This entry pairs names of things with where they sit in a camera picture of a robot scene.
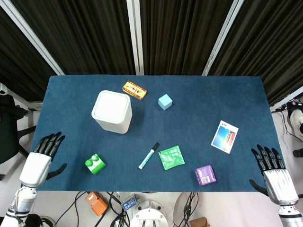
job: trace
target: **brown object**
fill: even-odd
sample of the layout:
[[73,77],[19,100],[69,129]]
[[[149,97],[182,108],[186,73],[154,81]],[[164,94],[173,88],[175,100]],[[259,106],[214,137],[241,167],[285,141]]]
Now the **brown object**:
[[130,80],[128,80],[126,82],[126,84],[124,84],[122,90],[124,92],[126,92],[127,94],[135,97],[136,99],[139,99],[140,101],[142,101],[142,99],[144,99],[144,97],[147,94],[147,90],[140,87],[139,85],[131,82]]
[[96,192],[90,192],[85,199],[91,205],[91,209],[98,216],[101,216],[107,208],[107,204]]
[[191,227],[209,227],[206,217],[197,218],[189,221]]

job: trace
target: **green toy block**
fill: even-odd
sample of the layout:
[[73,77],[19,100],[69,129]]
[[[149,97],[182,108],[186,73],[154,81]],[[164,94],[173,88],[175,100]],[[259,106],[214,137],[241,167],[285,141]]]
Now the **green toy block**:
[[86,160],[85,165],[93,174],[99,173],[104,167],[106,167],[106,164],[97,154],[94,154],[89,160]]

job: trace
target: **marker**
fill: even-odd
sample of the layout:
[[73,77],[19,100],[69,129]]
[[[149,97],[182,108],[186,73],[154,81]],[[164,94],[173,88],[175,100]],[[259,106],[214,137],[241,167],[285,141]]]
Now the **marker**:
[[147,154],[143,162],[139,165],[139,169],[143,169],[145,164],[148,162],[148,160],[151,158],[152,154],[155,152],[155,150],[158,148],[159,143],[157,142],[151,149],[151,151]]

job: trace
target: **green packet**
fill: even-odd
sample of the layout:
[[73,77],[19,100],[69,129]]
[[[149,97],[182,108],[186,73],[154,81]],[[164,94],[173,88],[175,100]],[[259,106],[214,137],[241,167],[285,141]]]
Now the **green packet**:
[[179,146],[160,151],[159,156],[165,170],[185,164]]

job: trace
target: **black curtain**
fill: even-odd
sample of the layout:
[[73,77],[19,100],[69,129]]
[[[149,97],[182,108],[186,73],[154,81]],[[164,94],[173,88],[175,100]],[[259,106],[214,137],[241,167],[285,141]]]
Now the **black curtain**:
[[135,74],[125,0],[12,0],[65,74]]
[[27,101],[42,101],[54,74],[0,7],[0,82]]
[[270,105],[303,86],[303,1],[244,1],[209,75],[260,76]]
[[141,0],[144,73],[201,75],[232,0]]

